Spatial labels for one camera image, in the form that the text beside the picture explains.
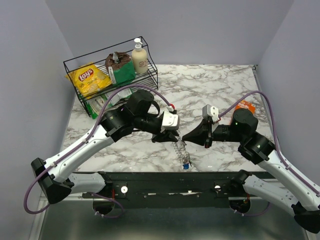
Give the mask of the metal disc with key rings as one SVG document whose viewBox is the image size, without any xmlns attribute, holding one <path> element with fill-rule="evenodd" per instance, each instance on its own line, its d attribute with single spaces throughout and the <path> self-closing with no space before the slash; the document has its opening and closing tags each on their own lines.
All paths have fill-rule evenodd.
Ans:
<svg viewBox="0 0 320 240">
<path fill-rule="evenodd" d="M 182 140 L 172 143 L 173 149 L 177 154 L 177 158 L 183 165 L 191 163 L 190 154 L 186 150 L 186 145 L 187 144 Z"/>
</svg>

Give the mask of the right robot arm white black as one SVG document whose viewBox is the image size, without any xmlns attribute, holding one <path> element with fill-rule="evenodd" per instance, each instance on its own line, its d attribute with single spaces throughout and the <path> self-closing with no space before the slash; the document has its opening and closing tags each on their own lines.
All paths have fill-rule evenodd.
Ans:
<svg viewBox="0 0 320 240">
<path fill-rule="evenodd" d="M 285 210 L 306 231 L 318 234 L 320 187 L 291 164 L 271 140 L 257 132 L 258 119 L 250 110 L 235 110 L 229 125 L 219 124 L 217 112 L 216 108 L 205 106 L 201 123 L 182 140 L 205 148 L 213 142 L 239 143 L 240 154 L 275 177 L 284 188 L 240 170 L 229 182 L 229 191 L 236 196 L 246 193 L 260 197 Z"/>
</svg>

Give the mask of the blue key tag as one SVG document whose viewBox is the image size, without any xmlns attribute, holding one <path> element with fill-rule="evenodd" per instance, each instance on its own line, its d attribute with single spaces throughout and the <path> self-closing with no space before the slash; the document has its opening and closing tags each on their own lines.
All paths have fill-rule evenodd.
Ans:
<svg viewBox="0 0 320 240">
<path fill-rule="evenodd" d="M 184 163 L 182 166 L 183 166 L 184 170 L 187 170 L 187 169 L 189 169 L 190 164 L 189 163 Z"/>
</svg>

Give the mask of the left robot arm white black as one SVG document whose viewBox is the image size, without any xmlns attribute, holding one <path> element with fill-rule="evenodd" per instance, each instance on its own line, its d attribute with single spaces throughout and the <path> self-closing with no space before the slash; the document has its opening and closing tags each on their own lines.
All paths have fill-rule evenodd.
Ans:
<svg viewBox="0 0 320 240">
<path fill-rule="evenodd" d="M 77 167 L 100 150 L 130 135 L 134 130 L 152 134 L 152 142 L 177 142 L 180 118 L 172 105 L 162 113 L 149 113 L 159 105 L 147 90 L 139 89 L 116 109 L 106 111 L 102 121 L 62 152 L 31 162 L 37 182 L 50 204 L 69 194 L 94 193 L 104 198 L 110 194 L 110 181 L 101 172 L 75 173 Z"/>
</svg>

